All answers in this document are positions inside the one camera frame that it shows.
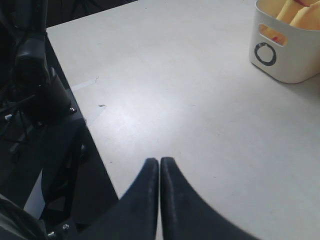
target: bolt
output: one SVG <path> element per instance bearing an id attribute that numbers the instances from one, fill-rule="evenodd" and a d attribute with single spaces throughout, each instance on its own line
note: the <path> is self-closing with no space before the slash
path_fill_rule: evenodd
<path id="1" fill-rule="evenodd" d="M 69 225 L 68 224 L 64 224 L 63 226 L 62 226 L 62 230 L 63 231 L 68 231 L 69 230 Z"/>
<path id="2" fill-rule="evenodd" d="M 77 111 L 77 110 L 74 109 L 73 107 L 70 107 L 70 108 L 69 108 L 69 112 L 72 113 L 72 114 L 75 113 L 76 111 Z"/>
<path id="3" fill-rule="evenodd" d="M 47 236 L 48 236 L 48 239 L 54 239 L 57 236 L 57 234 L 54 231 L 52 231 L 52 232 L 48 233 Z"/>

